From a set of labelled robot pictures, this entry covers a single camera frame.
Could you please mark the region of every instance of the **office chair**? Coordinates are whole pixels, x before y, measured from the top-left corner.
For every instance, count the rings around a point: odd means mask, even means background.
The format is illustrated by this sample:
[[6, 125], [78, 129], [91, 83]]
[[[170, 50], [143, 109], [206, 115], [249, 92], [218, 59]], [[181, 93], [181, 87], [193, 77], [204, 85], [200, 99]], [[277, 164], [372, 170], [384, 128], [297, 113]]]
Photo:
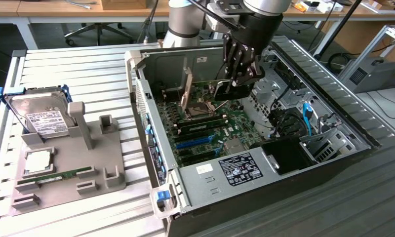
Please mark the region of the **office chair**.
[[[63, 38], [65, 38], [65, 43], [66, 43], [69, 46], [74, 46], [74, 41], [70, 39], [70, 37], [73, 37], [73, 36], [81, 34], [82, 32], [90, 31], [90, 30], [93, 30], [93, 29], [97, 30], [97, 46], [99, 46], [99, 36], [101, 36], [101, 34], [102, 34], [102, 30], [107, 30], [107, 31], [110, 31], [110, 32], [113, 32], [113, 33], [115, 33], [115, 34], [118, 34], [118, 35], [126, 37], [126, 38], [129, 39], [129, 43], [131, 43], [131, 42], [133, 42], [133, 37], [131, 37], [127, 33], [125, 33], [125, 32], [122, 32], [122, 31], [119, 31], [119, 30], [117, 30], [117, 29], [109, 27], [109, 26], [107, 26], [109, 24], [111, 24], [111, 23], [93, 23], [91, 25], [86, 25], [85, 23], [81, 23], [81, 28], [79, 28], [78, 30], [75, 30], [75, 31], [73, 31], [73, 32], [70, 32], [70, 33], [67, 33], [67, 34], [63, 36]], [[118, 29], [122, 29], [121, 23], [117, 23], [117, 28], [118, 28]]]

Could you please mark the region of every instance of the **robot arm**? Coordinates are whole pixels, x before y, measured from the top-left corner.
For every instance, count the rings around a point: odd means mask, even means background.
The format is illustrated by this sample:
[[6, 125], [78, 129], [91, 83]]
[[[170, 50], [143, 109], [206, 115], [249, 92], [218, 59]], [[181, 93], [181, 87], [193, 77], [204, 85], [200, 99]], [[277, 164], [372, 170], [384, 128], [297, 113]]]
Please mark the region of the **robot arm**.
[[163, 47], [198, 45], [197, 34], [200, 28], [205, 27], [205, 18], [228, 28], [222, 38], [222, 61], [229, 82], [218, 84], [216, 100], [248, 96], [253, 83], [264, 77], [258, 57], [274, 35], [282, 20], [281, 13], [289, 3], [290, 0], [218, 0], [216, 7], [208, 10], [201, 5], [204, 0], [169, 1], [169, 29]]

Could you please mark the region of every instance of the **blue pcie slot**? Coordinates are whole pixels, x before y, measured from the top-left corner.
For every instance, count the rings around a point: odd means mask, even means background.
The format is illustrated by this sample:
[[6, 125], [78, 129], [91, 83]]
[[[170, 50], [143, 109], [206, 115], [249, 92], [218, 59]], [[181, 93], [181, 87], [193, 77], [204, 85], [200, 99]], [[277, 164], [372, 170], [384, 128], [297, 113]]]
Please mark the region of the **blue pcie slot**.
[[205, 138], [200, 138], [200, 139], [189, 141], [189, 142], [183, 142], [183, 143], [175, 145], [175, 149], [182, 149], [182, 148], [186, 148], [186, 147], [193, 147], [193, 146], [197, 146], [197, 145], [201, 145], [201, 144], [205, 144], [205, 143], [210, 143], [212, 140], [213, 140], [213, 137], [214, 137], [214, 135], [208, 136]]

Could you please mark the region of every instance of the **hard drive label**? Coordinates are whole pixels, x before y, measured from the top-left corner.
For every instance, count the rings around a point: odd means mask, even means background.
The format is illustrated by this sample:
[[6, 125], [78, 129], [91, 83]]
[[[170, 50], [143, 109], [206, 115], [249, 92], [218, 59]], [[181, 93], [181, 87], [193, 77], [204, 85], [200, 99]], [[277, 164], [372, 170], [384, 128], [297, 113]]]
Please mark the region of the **hard drive label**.
[[66, 125], [59, 110], [27, 114], [26, 117], [39, 135], [66, 131]]
[[262, 177], [249, 153], [222, 159], [218, 161], [218, 164], [230, 186]]

